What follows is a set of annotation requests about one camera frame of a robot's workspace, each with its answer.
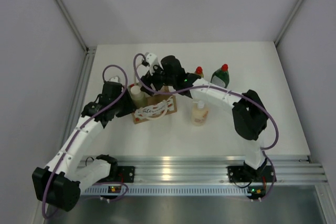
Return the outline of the white-capped pale green bottle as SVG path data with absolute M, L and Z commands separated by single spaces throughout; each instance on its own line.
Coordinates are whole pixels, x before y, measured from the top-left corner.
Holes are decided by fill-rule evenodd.
M 138 109 L 147 106 L 145 94 L 141 91 L 139 86 L 132 86 L 130 92 L 131 98 Z

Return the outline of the yellow oil bottle red cap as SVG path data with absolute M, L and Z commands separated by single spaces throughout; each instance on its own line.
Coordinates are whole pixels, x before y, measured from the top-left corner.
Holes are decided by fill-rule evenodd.
M 204 77 L 204 73 L 203 73 L 203 68 L 201 66 L 198 66 L 196 69 L 195 69 L 195 72 L 194 72 L 196 75 L 200 76 L 201 78 Z

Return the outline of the burlap canvas bag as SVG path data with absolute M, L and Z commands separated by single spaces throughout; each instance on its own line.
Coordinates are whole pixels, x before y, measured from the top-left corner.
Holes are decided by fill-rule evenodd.
M 130 95 L 130 89 L 132 86 L 141 87 L 139 83 L 129 85 L 128 90 Z M 136 107 L 135 112 L 132 113 L 134 124 L 158 120 L 167 114 L 172 114 L 177 111 L 175 96 L 167 94 L 169 93 L 169 88 L 164 86 L 161 89 L 161 92 L 164 92 L 164 94 L 155 94 L 154 96 L 147 96 L 144 92 L 147 100 L 147 106 L 139 109 Z

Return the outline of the cream pump lotion bottle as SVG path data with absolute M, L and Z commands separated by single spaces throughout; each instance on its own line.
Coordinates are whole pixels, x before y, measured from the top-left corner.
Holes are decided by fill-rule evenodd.
M 209 109 L 206 103 L 202 100 L 193 102 L 191 110 L 191 122 L 195 126 L 202 126 L 205 124 Z

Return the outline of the green bottle red cap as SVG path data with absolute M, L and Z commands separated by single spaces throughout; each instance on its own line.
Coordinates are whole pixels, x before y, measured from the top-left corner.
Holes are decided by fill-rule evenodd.
M 228 64 L 223 64 L 219 69 L 213 72 L 211 83 L 222 88 L 227 88 L 229 85 Z

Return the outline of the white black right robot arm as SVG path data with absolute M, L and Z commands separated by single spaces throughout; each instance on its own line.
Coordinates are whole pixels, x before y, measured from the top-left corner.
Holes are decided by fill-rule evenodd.
M 245 160 L 241 174 L 251 181 L 263 175 L 267 160 L 261 152 L 259 136 L 267 126 L 268 116 L 255 91 L 235 93 L 210 83 L 199 75 L 186 72 L 175 56 L 158 61 L 156 55 L 147 53 L 141 58 L 142 65 L 149 68 L 139 78 L 142 91 L 154 95 L 160 94 L 164 86 L 171 87 L 172 94 L 202 100 L 230 113 L 236 133 L 244 140 Z

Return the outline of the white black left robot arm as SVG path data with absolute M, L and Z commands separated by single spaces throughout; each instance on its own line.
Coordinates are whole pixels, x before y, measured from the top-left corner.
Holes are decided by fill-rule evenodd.
M 93 140 L 112 119 L 134 111 L 135 105 L 127 88 L 116 79 L 105 81 L 101 94 L 85 105 L 75 129 L 55 157 L 45 167 L 33 171 L 37 199 L 70 211 L 81 193 L 96 182 L 119 182 L 118 161 L 110 155 L 98 155 L 85 168 L 77 167 Z

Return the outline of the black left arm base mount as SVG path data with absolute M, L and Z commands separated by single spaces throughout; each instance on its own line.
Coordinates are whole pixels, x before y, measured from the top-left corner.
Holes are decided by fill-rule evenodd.
M 134 183 L 135 167 L 119 166 L 117 171 L 117 181 L 122 183 Z

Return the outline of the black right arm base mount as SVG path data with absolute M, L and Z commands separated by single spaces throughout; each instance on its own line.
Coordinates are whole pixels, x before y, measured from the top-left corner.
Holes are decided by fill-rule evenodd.
M 275 176 L 270 165 L 262 170 L 254 170 L 243 165 L 234 165 L 227 167 L 228 179 L 231 183 L 271 183 Z

